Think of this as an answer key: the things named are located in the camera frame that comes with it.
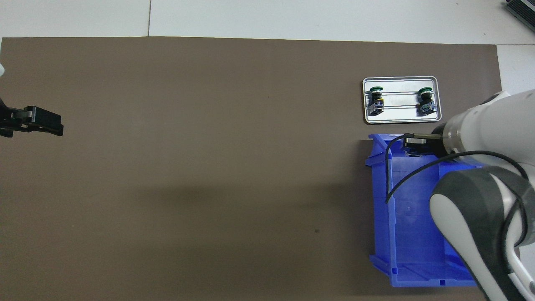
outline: blue plastic bin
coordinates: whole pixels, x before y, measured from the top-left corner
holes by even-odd
[[[390,278],[393,287],[460,287],[476,285],[459,255],[444,239],[429,211],[429,197],[439,178],[452,170],[473,168],[461,163],[441,163],[403,183],[388,204],[385,149],[399,134],[372,134],[371,166],[375,227],[373,265]],[[397,141],[389,151],[393,187],[411,171],[437,159],[433,155],[409,157]]]

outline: black electrical component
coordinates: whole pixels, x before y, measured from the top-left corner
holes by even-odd
[[[418,112],[422,115],[429,115],[436,112],[436,106],[433,102],[433,88],[425,87],[418,91],[420,95],[419,104],[417,105]]]
[[[385,100],[381,91],[383,87],[372,87],[370,89],[370,104],[368,105],[368,115],[377,116],[385,109]]]

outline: robotic arm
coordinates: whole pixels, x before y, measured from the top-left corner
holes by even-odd
[[[4,67],[0,64],[0,76],[4,74]],[[28,106],[24,109],[7,107],[0,99],[0,136],[13,137],[13,131],[47,132],[57,136],[63,135],[62,117],[56,113]]]
[[[500,153],[527,174],[496,157],[460,157],[484,167],[446,174],[430,198],[435,224],[492,301],[535,301],[535,282],[515,252],[535,242],[534,125],[535,90],[501,92],[436,128],[441,139],[430,143],[437,157]]]

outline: silver tray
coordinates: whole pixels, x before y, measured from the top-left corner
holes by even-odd
[[[368,111],[371,97],[369,90],[375,86],[383,87],[381,93],[384,99],[384,109],[382,113],[371,116]],[[424,87],[433,88],[436,112],[429,115],[421,115],[417,109],[419,104],[418,90]],[[362,81],[362,90],[364,116],[366,122],[370,124],[437,122],[442,118],[438,82],[433,76],[368,77]]]

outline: black cable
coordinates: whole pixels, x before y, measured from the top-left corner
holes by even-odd
[[[526,207],[524,206],[522,197],[517,196],[515,202],[518,203],[518,207],[520,209],[520,219],[522,220],[522,233],[520,234],[520,238],[515,242],[516,247],[521,244],[524,241],[524,238],[526,238],[526,235],[528,235],[528,214],[526,212]]]
[[[515,202],[513,203],[513,205],[511,206],[511,209],[509,210],[509,213],[507,214],[502,224],[502,228],[500,230],[500,239],[501,239],[500,249],[501,249],[502,256],[503,256],[503,262],[506,263],[506,266],[504,266],[504,268],[506,269],[507,274],[510,274],[513,272],[511,269],[511,265],[508,263],[509,261],[507,260],[507,233],[509,232],[509,226],[511,225],[511,221],[513,220],[513,217],[515,216],[516,211],[520,209],[520,204],[521,202],[517,198]]]
[[[414,137],[414,134],[403,134],[401,136],[398,136],[394,139],[392,139],[388,145],[386,146],[385,148],[385,175],[386,175],[386,194],[388,195],[388,193],[390,192],[390,174],[388,172],[388,151],[390,150],[390,148],[394,145],[394,143],[398,140],[401,140],[401,139],[405,139],[405,138],[412,138]]]
[[[415,174],[419,173],[420,171],[425,170],[425,169],[427,169],[427,168],[429,168],[429,167],[431,167],[433,165],[436,165],[436,164],[438,164],[440,162],[448,161],[448,160],[455,159],[455,158],[458,158],[458,157],[470,156],[470,155],[488,155],[488,156],[498,157],[498,158],[500,158],[502,160],[507,161],[509,164],[511,164],[513,167],[515,167],[520,172],[520,175],[524,179],[528,179],[528,174],[526,173],[524,168],[522,168],[522,166],[520,166],[520,164],[518,164],[515,160],[509,158],[508,156],[502,155],[500,153],[491,152],[491,151],[488,151],[488,150],[470,150],[468,152],[461,152],[461,153],[456,153],[456,154],[451,154],[451,155],[444,156],[444,157],[442,157],[442,158],[440,158],[438,160],[435,160],[433,162],[430,162],[430,163],[428,163],[426,165],[421,166],[420,168],[415,169],[413,172],[411,172],[410,174],[406,175],[403,179],[401,179],[394,186],[394,188],[392,188],[392,190],[390,192],[388,192],[388,194],[386,195],[385,203],[388,203],[388,200],[392,197],[394,192],[401,186],[401,184],[403,184],[405,181],[407,181],[409,178],[411,178]]]

